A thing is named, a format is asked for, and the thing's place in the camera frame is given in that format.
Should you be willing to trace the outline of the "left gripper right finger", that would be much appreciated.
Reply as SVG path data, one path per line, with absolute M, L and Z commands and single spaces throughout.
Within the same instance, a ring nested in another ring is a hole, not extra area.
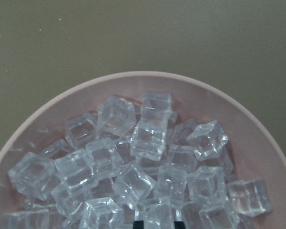
M 175 221 L 174 222 L 175 229 L 185 229 L 185 224 L 183 221 Z

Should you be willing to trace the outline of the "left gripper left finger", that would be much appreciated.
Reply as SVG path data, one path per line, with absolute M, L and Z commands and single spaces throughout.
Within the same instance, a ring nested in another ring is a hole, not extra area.
M 143 220 L 134 221 L 132 229 L 146 229 L 145 222 Z

